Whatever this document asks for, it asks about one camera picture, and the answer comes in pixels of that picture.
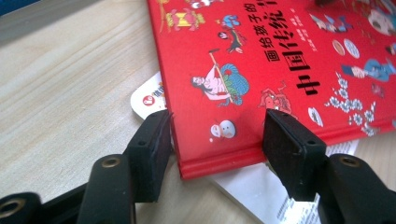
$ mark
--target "clamp jaw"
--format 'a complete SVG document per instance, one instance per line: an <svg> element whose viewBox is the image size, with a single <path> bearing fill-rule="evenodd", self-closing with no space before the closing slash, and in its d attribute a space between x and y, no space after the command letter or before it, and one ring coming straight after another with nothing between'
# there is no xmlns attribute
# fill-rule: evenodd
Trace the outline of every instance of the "clamp jaw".
<svg viewBox="0 0 396 224"><path fill-rule="evenodd" d="M396 223L396 193L365 161L327 157L326 144L294 117L267 110L262 150L291 198L320 195L321 223Z"/></svg>
<svg viewBox="0 0 396 224"><path fill-rule="evenodd" d="M396 223L396 193L359 158L326 144L292 116L267 110L262 150L295 201L320 195L323 224ZM32 192L0 199L1 224L136 223L135 203L157 202L171 153L167 110L148 116L123 154L99 159L89 182L42 204Z"/></svg>

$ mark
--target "book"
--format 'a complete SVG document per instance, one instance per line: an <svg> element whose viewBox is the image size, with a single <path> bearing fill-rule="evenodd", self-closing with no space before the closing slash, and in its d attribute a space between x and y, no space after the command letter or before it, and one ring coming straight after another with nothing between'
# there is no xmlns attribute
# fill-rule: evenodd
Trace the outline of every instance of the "book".
<svg viewBox="0 0 396 224"><path fill-rule="evenodd" d="M394 131L394 0L148 0L181 177L265 161L265 110L327 145Z"/></svg>
<svg viewBox="0 0 396 224"><path fill-rule="evenodd" d="M166 108L161 73L156 73L131 95L132 110L142 119ZM358 140L329 146L326 155L354 155ZM318 199L295 202L279 178L260 162L208 177L222 192L262 223L320 223Z"/></svg>

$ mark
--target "white paper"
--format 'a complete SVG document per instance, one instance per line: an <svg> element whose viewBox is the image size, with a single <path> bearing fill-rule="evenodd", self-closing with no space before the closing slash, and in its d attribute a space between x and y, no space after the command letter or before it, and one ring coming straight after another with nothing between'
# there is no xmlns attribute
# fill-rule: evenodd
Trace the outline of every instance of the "white paper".
<svg viewBox="0 0 396 224"><path fill-rule="evenodd" d="M131 95L132 110L142 119L166 109L161 73L156 73Z"/></svg>
<svg viewBox="0 0 396 224"><path fill-rule="evenodd" d="M355 140L328 147L326 155L353 155L358 143ZM317 209L319 196L313 203L289 199L285 187L265 163L212 175L210 178L262 223L320 223Z"/></svg>

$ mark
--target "red book cover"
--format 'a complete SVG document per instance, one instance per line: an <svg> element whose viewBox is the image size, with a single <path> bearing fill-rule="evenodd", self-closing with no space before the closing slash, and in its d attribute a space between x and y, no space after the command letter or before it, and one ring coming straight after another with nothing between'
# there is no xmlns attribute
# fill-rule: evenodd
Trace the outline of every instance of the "red book cover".
<svg viewBox="0 0 396 224"><path fill-rule="evenodd" d="M148 7L184 179L265 161L266 108L328 145L395 129L395 0Z"/></svg>

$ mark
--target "metal rivet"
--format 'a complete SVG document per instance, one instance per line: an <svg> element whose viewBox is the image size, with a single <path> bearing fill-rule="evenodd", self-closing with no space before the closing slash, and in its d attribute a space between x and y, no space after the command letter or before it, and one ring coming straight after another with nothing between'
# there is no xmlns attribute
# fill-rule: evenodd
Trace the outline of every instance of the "metal rivet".
<svg viewBox="0 0 396 224"><path fill-rule="evenodd" d="M359 161L357 161L354 158L343 156L340 158L340 162L343 163L344 165L350 166L350 167L360 167L361 164Z"/></svg>
<svg viewBox="0 0 396 224"><path fill-rule="evenodd" d="M0 205L0 218L9 217L20 211L26 203L21 198L11 199Z"/></svg>
<svg viewBox="0 0 396 224"><path fill-rule="evenodd" d="M110 157L107 160L102 161L102 166L105 168L115 167L120 164L120 159L117 157Z"/></svg>

